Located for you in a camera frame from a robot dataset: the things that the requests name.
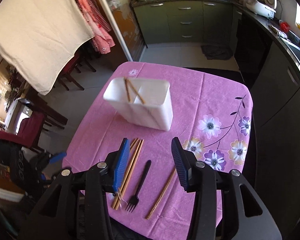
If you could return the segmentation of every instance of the string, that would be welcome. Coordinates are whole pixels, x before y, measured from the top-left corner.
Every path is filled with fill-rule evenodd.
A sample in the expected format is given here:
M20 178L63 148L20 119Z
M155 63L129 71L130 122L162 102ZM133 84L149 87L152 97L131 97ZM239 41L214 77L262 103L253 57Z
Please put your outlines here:
M128 205L128 202L123 199L120 189L118 189L117 194L118 194L119 201L120 201L120 208L121 208L121 200L124 201Z

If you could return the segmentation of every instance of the wooden chopstick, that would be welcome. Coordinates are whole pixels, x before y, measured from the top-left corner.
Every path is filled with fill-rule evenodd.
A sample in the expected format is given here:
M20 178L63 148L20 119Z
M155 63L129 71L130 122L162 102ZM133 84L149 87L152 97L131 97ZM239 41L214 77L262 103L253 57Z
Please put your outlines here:
M128 177L128 174L129 174L129 171L131 169L131 166L133 164L133 160L134 158L136 157L136 153L137 153L137 150L138 150L138 147L139 147L139 144L140 144L141 140L139 140L139 138L136 138L132 141L131 145L130 145L130 151L133 149L133 147L137 144L137 148L136 150L134 151L132 157L131 157L131 160L130 160L130 163L128 164L128 166L126 167L126 171L124 173L124 177L123 177L123 180L122 180L122 183L121 183L121 186L119 187L119 190L120 192L122 192L122 187L123 185L125 184L126 180L127 180L127 177ZM118 201L119 197L116 196L112 202L112 208L115 208L116 204L117 204L117 201Z
M129 79L127 79L127 83L129 83L131 89L133 90L133 92L135 92L135 94L137 95L137 97L140 99L141 103L144 105L146 102L144 101L144 99L139 95L138 91L134 88L134 86L132 85L131 81Z
M167 190L170 182L172 181L172 178L173 178L173 176L175 174L175 171L176 171L176 169L174 168L173 171L170 174L170 177L169 177L168 181L164 185L164 187L163 187L163 189L162 189L162 191L161 191L161 193L160 193L157 201L154 203L154 205L153 205L152 209L150 210L149 214L146 216L146 219L149 219L151 217L152 213L154 212L154 210L156 209L156 207L159 204L160 200L162 199L164 193L166 192L166 190Z
M125 87L126 87L126 92L127 92L128 101L129 101L129 103L131 103L131 98L130 98L130 93L129 93L127 81L128 81L128 79L127 79L127 78L124 78L124 85L125 85Z
M120 191L122 197L123 197L123 195L124 195L124 193L125 193L125 191L126 191L126 189L127 189L127 187L128 187L128 183L129 183L129 181L130 181L130 179L131 179L131 176L132 176L134 167L136 166L136 163L137 163L137 160L138 160L139 153L140 153L140 151L141 151L143 142L144 142L144 140L141 140L140 143L139 143L139 145L138 145L138 147L137 147L137 149L136 149L137 152L136 152L135 158L134 158L134 160L133 160L133 164L132 164L132 166L131 166L131 169L129 170L127 179L126 179L125 183L123 184L122 191ZM114 207L114 209L115 209L115 210L118 210L119 205L120 205L120 200L117 201L117 204L116 204L116 206Z

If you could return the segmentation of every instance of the flower print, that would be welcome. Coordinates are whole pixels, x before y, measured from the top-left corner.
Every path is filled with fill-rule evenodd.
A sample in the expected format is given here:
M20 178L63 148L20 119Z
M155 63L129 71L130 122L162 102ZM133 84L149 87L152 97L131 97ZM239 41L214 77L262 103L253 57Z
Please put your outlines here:
M213 150L209 150L204 154L204 157L206 158L204 162L210 165L210 167L212 167L216 171L223 171L227 163L224 159L224 156L225 155L220 152L220 150L216 150L216 152L213 152Z
M131 76L131 77L136 76L138 74L138 72L139 72L138 70L132 69L132 70L129 71L129 76Z
M251 129L251 120L249 119L249 117L244 116L242 119L239 120L238 125L241 128L240 132L243 133L245 136L249 136Z
M184 150L193 152L197 159L202 158L203 143L198 138L191 137L190 140L185 140L182 145Z
M213 117L211 114L204 115L203 120L199 121L199 129L206 133L208 139L213 135L217 137L220 130L221 123L219 122L219 118Z
M235 140L231 143L231 149L228 151L229 159L234 160L235 165L243 165L245 162L248 144L245 141Z

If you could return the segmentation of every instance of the power cord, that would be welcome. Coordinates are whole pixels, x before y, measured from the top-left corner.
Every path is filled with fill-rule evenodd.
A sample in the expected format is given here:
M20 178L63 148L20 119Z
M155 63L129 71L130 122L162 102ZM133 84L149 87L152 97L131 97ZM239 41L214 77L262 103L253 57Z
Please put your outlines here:
M280 0L277 0L279 3L280 3L280 7L281 7L281 12L280 12L280 17L279 17L279 20L281 20L281 16L282 16L282 5L281 5L281 1Z

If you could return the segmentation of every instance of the red chair cushion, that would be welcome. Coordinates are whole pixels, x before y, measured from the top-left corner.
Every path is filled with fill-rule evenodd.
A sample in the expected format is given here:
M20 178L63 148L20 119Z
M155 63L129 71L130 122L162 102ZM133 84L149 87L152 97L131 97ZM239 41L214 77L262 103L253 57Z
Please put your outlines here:
M45 115L40 112L32 112L30 118L23 119L17 135L0 131L0 139L21 144L31 148L37 136L40 136L44 124Z
M76 63L76 61L80 58L80 52L77 50L74 53L74 56L72 59L70 59L68 61L68 63L63 67L63 69L61 70L60 74L63 75L65 73L68 73L69 70L71 70L71 68L74 66L74 64Z

